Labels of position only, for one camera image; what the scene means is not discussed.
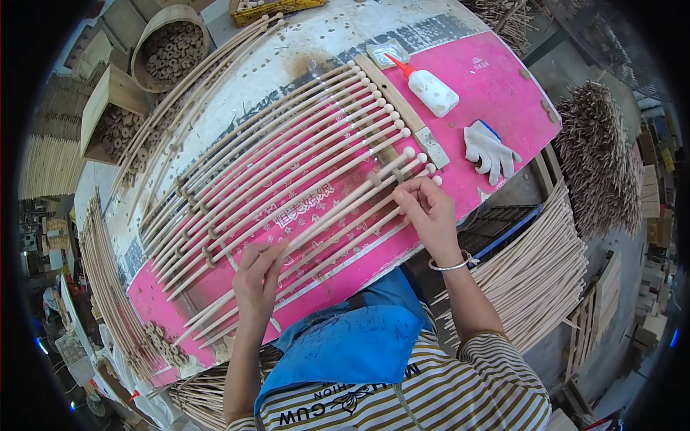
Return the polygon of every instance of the woman's left hand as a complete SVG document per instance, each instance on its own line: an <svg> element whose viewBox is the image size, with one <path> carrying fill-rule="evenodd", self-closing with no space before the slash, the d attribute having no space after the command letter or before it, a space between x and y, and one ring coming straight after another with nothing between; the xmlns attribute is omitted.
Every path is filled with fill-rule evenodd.
<svg viewBox="0 0 690 431"><path fill-rule="evenodd" d="M252 243L244 249L233 279L233 289L237 298L239 326L252 333L260 332L263 336L273 314L275 288L283 266L281 255L287 246L287 241L274 246Z"/></svg>

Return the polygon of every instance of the red bottle cap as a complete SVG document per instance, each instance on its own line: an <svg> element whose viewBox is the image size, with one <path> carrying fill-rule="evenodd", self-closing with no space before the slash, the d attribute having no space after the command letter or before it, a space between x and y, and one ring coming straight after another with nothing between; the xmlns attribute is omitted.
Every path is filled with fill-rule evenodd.
<svg viewBox="0 0 690 431"><path fill-rule="evenodd" d="M412 72L415 72L415 71L417 70L417 69L415 69L415 68L412 67L412 66L406 66L406 65L404 65L403 63L400 63L398 60L396 60L396 59L392 58L390 55L388 55L387 52L385 52L384 54L386 55L386 57L388 57L389 59L391 59L391 61L392 61L393 63L395 63L395 65L396 65L397 67L399 67L400 70L402 70L402 76L404 76L405 79L410 79L410 75L412 74Z"/></svg>

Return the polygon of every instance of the bracelet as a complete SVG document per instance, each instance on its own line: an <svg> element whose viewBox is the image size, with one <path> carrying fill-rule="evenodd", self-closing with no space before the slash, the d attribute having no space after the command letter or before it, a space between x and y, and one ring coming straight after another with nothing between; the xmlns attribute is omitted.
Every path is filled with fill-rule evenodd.
<svg viewBox="0 0 690 431"><path fill-rule="evenodd" d="M479 262L477 259L474 259L474 258L472 257L472 255L471 255L467 250L460 249L460 253L462 253L462 255L463 255L463 257L465 258L465 260L464 260L463 262L461 262L461 263L455 265L455 266L449 266L449 267L447 267L447 268L439 268L439 267L436 266L436 262L433 260L433 257L432 257L431 259L429 259L429 264L428 264L428 265L429 265L429 268L431 268L431 269L434 270L434 271L443 272L443 271L451 271L451 270L460 269L460 268L462 268L463 266L467 265L468 263Z"/></svg>

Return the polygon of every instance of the glue bottle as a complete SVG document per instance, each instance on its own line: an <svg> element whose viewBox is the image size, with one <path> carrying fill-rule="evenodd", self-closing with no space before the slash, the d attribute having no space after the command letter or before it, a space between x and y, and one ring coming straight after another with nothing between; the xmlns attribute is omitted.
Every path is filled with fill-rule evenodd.
<svg viewBox="0 0 690 431"><path fill-rule="evenodd" d="M428 70L417 70L400 63L387 53L386 56L402 70L402 76L407 78L410 90L438 118L445 117L460 102L460 96Z"/></svg>

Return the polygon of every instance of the glove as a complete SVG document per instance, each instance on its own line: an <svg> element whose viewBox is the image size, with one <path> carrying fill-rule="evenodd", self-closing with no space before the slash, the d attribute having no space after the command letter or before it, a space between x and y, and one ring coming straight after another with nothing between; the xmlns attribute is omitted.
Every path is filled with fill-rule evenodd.
<svg viewBox="0 0 690 431"><path fill-rule="evenodd" d="M478 174L489 173L489 184L495 186L503 167L503 176L510 179L515 175L513 160L522 162L522 157L501 143L501 138L485 122L477 120L470 127L465 127L465 159L482 165L475 168Z"/></svg>

